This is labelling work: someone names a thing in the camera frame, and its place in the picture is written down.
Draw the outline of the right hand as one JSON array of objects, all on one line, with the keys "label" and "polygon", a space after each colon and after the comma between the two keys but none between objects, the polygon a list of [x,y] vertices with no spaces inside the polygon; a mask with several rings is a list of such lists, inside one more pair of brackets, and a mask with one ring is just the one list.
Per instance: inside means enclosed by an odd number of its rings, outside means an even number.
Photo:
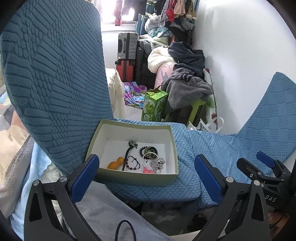
[{"label": "right hand", "polygon": [[282,214],[278,212],[270,212],[268,214],[271,234],[277,235],[280,230],[284,227],[285,223],[289,219],[288,214]]}]

